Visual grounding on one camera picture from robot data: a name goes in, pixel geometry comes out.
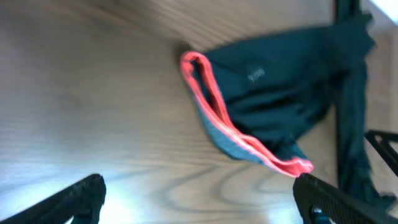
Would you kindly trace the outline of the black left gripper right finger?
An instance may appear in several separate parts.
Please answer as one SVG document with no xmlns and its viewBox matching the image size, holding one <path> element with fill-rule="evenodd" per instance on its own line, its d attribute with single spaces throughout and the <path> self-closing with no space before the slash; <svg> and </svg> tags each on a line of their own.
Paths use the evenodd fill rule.
<svg viewBox="0 0 398 224">
<path fill-rule="evenodd" d="M 293 195 L 304 224 L 397 224 L 397 218 L 310 174 L 295 179 Z"/>
</svg>

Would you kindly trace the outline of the black leggings with red waistband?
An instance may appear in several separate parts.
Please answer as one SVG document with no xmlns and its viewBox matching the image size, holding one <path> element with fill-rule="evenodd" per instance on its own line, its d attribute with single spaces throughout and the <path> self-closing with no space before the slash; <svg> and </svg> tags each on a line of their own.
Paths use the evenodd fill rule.
<svg viewBox="0 0 398 224">
<path fill-rule="evenodd" d="M 364 145 L 371 19 L 359 1 L 336 1 L 328 26 L 182 52 L 180 71 L 214 144 L 296 178 L 314 168 L 298 139 L 335 107 L 338 188 L 391 208 L 397 197 L 376 190 Z"/>
</svg>

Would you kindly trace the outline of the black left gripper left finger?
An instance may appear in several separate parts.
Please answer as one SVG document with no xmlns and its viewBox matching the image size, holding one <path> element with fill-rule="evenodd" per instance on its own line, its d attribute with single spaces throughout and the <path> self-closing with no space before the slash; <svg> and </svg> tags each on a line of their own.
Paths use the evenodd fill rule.
<svg viewBox="0 0 398 224">
<path fill-rule="evenodd" d="M 105 196 L 103 176 L 91 174 L 1 224 L 98 224 Z"/>
</svg>

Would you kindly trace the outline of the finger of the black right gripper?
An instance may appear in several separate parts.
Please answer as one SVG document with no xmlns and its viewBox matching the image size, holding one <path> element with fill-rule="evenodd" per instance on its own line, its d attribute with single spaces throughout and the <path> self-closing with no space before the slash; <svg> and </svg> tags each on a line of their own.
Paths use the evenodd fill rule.
<svg viewBox="0 0 398 224">
<path fill-rule="evenodd" d="M 390 142 L 397 143 L 397 133 L 370 129 L 364 134 L 364 137 L 382 157 L 390 170 L 397 175 L 397 151 L 390 145 Z"/>
</svg>

